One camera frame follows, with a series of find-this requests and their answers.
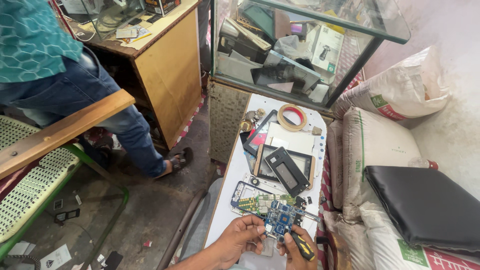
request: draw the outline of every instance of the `product box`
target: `product box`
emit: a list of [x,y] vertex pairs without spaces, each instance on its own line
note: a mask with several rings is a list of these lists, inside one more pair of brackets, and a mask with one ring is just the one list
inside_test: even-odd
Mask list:
[[149,13],[162,15],[161,0],[145,0],[145,9]]
[[322,75],[323,83],[331,84],[335,80],[335,74],[342,50],[344,36],[328,28],[325,25],[317,25],[307,35],[307,41],[311,43],[313,68]]
[[162,15],[165,16],[180,6],[181,0],[162,0]]
[[181,0],[145,0],[147,12],[167,15],[181,4]]

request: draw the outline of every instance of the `chair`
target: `chair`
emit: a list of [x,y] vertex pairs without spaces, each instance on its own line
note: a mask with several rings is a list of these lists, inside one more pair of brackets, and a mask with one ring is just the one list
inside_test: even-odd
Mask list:
[[88,267],[125,209],[129,193],[74,138],[133,103],[135,99],[122,89],[43,130],[0,116],[0,260],[85,163],[123,193],[81,270]]

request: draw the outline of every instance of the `blue circuit board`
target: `blue circuit board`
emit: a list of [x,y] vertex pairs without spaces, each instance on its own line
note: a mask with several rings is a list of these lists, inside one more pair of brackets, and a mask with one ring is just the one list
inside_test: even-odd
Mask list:
[[284,243],[284,235],[291,232],[292,225],[301,226],[301,217],[308,217],[316,222],[322,221],[319,217],[309,212],[274,200],[267,213],[264,234],[269,238]]

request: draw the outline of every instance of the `hand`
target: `hand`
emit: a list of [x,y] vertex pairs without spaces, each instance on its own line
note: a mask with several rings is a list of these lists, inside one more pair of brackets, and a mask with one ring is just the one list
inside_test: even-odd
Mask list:
[[255,215],[234,219],[209,247],[220,259],[220,269],[230,268],[245,251],[261,254],[264,231],[264,221]]
[[280,256],[287,254],[287,270],[316,270],[317,269],[317,254],[318,249],[317,245],[313,243],[312,238],[308,235],[308,232],[305,229],[300,228],[297,225],[292,226],[292,231],[296,232],[305,242],[307,242],[313,249],[315,257],[313,260],[307,261],[302,257],[299,251],[297,243],[293,240],[293,237],[286,233],[284,236],[285,245],[281,242],[278,242],[276,247]]

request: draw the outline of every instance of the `wooden cabinet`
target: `wooden cabinet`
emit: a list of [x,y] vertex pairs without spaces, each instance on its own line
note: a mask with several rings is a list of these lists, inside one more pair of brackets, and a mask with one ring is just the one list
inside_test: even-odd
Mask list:
[[[199,3],[184,0],[155,23],[142,21],[140,25],[152,34],[133,43],[114,36],[106,40],[96,36],[84,43],[119,86],[135,97],[137,108],[150,120],[150,133],[158,148],[173,147],[201,100]],[[93,32],[88,24],[70,24],[76,33],[85,33],[82,39]]]

